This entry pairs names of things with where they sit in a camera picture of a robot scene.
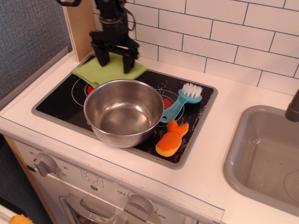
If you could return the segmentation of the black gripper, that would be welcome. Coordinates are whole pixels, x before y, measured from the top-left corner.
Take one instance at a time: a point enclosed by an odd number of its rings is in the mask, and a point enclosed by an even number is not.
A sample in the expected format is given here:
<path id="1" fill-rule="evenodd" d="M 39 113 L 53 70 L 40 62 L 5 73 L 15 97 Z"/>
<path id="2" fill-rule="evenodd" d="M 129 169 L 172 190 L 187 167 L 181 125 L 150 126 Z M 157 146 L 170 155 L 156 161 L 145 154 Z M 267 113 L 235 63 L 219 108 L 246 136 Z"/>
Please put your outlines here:
<path id="1" fill-rule="evenodd" d="M 101 31 L 92 31 L 92 47 L 100 65 L 106 66 L 110 62 L 109 52 L 123 56 L 124 73 L 129 73 L 138 58 L 139 44 L 131 39 L 128 32 L 133 30 L 128 26 L 128 17 L 116 19 L 100 17 Z"/>

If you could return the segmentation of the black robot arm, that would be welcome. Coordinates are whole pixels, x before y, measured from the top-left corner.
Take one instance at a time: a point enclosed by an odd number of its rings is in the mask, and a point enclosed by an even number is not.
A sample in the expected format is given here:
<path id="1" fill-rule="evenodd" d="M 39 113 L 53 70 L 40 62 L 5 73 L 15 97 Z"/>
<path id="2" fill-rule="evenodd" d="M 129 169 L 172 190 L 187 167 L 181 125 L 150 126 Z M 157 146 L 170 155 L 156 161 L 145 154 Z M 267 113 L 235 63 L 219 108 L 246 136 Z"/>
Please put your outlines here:
<path id="1" fill-rule="evenodd" d="M 90 32 L 91 45 L 101 66 L 110 62 L 109 53 L 122 56 L 124 73 L 129 73 L 138 58 L 139 44 L 131 39 L 128 32 L 128 11 L 125 0 L 97 0 L 100 11 L 101 31 Z"/>

